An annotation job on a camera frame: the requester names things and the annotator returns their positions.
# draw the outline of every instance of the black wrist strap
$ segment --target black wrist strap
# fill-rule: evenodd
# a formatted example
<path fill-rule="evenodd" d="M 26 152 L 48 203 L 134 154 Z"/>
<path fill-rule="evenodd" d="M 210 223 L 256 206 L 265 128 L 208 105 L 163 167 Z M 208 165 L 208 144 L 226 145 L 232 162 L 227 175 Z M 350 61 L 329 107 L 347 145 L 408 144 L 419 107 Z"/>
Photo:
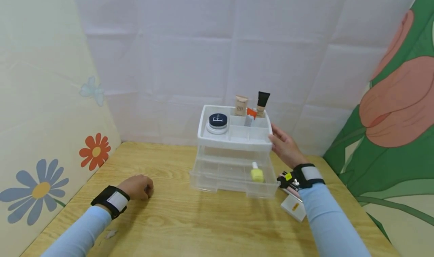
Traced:
<path fill-rule="evenodd" d="M 111 204 L 110 202 L 108 202 L 108 199 L 115 193 L 115 192 L 119 192 L 120 194 L 122 194 L 122 196 L 124 196 L 128 201 L 130 200 L 130 197 L 128 196 L 128 194 L 126 194 L 125 192 L 123 192 L 121 189 L 111 186 L 109 185 L 107 188 L 105 188 L 97 197 L 94 198 L 94 200 L 92 200 L 91 205 L 94 206 L 96 204 L 100 204 L 105 206 L 112 214 L 112 220 L 117 218 L 120 214 L 122 214 L 123 212 L 125 212 L 127 206 L 125 206 L 122 211 L 119 211 L 113 204 Z"/>
<path fill-rule="evenodd" d="M 299 183 L 300 188 L 311 188 L 316 183 L 325 184 L 322 175 L 315 165 L 311 163 L 297 165 L 291 174 Z"/>

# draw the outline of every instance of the wrist strap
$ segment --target wrist strap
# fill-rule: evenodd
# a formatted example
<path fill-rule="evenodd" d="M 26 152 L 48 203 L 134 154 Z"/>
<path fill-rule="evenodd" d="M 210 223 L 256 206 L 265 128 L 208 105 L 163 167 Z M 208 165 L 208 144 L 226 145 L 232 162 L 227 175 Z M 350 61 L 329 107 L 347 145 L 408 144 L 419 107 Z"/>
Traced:
<path fill-rule="evenodd" d="M 126 210 L 129 200 L 128 194 L 119 188 L 109 185 L 91 202 L 91 205 L 101 204 L 108 208 L 113 220 Z"/>
<path fill-rule="evenodd" d="M 311 188 L 316 183 L 325 184 L 321 173 L 314 164 L 300 164 L 294 168 L 293 173 L 300 188 Z"/>

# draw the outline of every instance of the light blue sleeve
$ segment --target light blue sleeve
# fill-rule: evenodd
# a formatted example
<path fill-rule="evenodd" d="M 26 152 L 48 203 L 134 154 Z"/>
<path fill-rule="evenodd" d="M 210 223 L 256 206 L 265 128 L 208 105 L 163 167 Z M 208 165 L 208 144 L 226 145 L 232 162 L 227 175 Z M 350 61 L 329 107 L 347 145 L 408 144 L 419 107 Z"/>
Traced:
<path fill-rule="evenodd" d="M 326 185 L 314 184 L 299 194 L 321 257 L 371 256 Z"/>
<path fill-rule="evenodd" d="M 92 206 L 72 224 L 41 256 L 86 256 L 96 239 L 111 223 L 109 212 Z"/>

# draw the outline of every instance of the white wall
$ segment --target white wall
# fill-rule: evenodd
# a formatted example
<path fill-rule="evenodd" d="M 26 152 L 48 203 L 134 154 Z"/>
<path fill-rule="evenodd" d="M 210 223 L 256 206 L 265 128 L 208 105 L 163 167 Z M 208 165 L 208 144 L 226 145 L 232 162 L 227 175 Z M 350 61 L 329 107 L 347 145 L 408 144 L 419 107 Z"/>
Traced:
<path fill-rule="evenodd" d="M 269 91 L 322 155 L 413 0 L 76 0 L 122 140 L 194 145 L 203 104 Z"/>

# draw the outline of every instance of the wooden table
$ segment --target wooden table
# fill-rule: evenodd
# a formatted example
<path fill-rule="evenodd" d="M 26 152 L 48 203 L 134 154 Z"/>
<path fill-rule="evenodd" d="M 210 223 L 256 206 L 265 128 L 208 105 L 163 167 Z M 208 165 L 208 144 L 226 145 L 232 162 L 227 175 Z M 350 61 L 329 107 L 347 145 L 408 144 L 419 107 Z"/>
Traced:
<path fill-rule="evenodd" d="M 88 256 L 318 256 L 307 219 L 280 208 L 286 194 L 249 199 L 245 193 L 206 193 L 189 187 L 196 147 L 125 142 L 72 198 L 22 256 L 39 256 L 107 185 L 134 174 L 154 180 L 148 202 L 128 209 L 98 238 Z M 373 256 L 399 256 L 321 157 L 309 156 Z M 275 172 L 287 170 L 272 155 Z M 104 239 L 111 229 L 117 234 Z"/>

